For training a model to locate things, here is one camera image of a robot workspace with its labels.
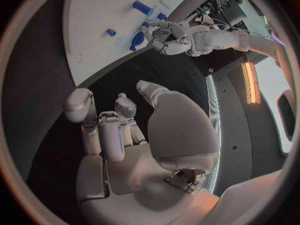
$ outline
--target orange light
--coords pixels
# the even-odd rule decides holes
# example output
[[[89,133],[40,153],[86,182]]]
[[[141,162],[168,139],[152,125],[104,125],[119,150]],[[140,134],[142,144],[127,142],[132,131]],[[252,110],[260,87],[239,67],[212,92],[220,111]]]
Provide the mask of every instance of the orange light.
[[[247,103],[259,104],[261,102],[261,92],[255,66],[252,62],[247,61],[242,63],[241,68],[245,80]]]

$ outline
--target robotic arm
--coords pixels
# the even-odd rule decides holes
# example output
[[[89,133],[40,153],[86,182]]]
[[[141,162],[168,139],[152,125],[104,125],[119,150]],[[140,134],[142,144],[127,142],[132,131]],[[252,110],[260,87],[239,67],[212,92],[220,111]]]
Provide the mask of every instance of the robotic arm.
[[[152,21],[150,27],[158,27],[151,32],[146,26],[142,26],[148,42],[164,55],[186,53],[192,57],[209,54],[213,50],[233,48],[238,51],[249,50],[277,59],[276,41],[262,36],[251,35],[243,30],[225,31],[210,29],[206,25],[190,27],[189,23],[168,21]],[[172,34],[176,39],[161,42],[162,35]]]

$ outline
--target light fixture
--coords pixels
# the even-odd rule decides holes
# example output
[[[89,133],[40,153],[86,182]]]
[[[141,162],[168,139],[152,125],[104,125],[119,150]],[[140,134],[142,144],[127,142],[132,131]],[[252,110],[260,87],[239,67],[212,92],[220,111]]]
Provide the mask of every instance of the light fixture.
[[[261,102],[261,92],[255,65],[250,61],[246,61],[241,64],[241,68],[245,80],[247,103],[259,104]]]

